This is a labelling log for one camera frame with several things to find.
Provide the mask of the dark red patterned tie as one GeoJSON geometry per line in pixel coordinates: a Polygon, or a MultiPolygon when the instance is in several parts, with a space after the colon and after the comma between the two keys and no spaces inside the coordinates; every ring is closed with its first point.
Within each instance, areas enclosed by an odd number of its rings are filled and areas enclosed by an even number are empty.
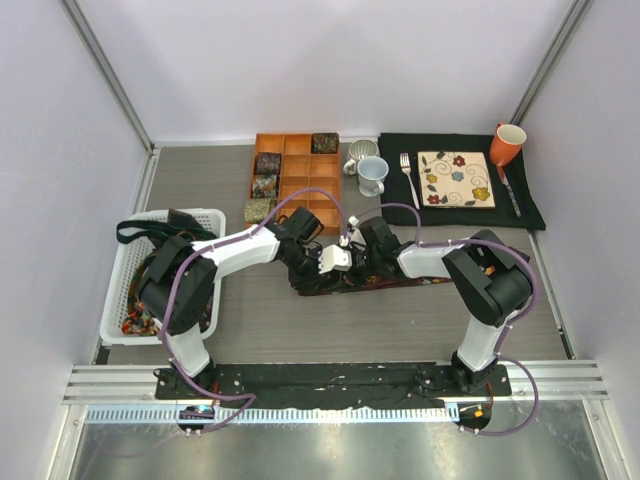
{"type": "Polygon", "coordinates": [[[435,262],[442,273],[408,277],[400,268],[400,280],[387,285],[352,285],[348,271],[331,271],[320,275],[316,293],[298,293],[301,296],[320,296],[337,293],[404,288],[418,285],[452,283],[464,298],[507,298],[512,294],[532,295],[534,278],[525,258],[480,247],[454,249],[435,262]]]}

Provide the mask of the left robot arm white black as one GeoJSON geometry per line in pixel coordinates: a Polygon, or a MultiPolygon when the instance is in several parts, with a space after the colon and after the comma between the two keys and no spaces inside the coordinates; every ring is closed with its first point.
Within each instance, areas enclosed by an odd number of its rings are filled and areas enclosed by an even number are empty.
{"type": "Polygon", "coordinates": [[[205,397],[213,385],[213,360],[204,347],[199,322],[221,279],[254,265],[279,260],[302,276],[318,273],[306,245],[324,229],[304,207],[277,221],[253,225],[234,235],[189,242],[167,240],[144,272],[136,297],[160,323],[159,337],[181,371],[179,388],[190,398],[205,397]]]}

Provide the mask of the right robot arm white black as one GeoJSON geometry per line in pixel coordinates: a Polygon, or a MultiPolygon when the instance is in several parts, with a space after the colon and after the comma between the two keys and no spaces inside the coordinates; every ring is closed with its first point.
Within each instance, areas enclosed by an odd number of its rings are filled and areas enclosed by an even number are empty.
{"type": "Polygon", "coordinates": [[[400,243],[380,216],[349,219],[350,273],[369,288],[442,280],[455,285],[470,313],[464,338],[452,354],[451,381],[465,395],[489,381],[506,330],[538,295],[529,257],[505,246],[490,230],[441,243],[400,243]]]}

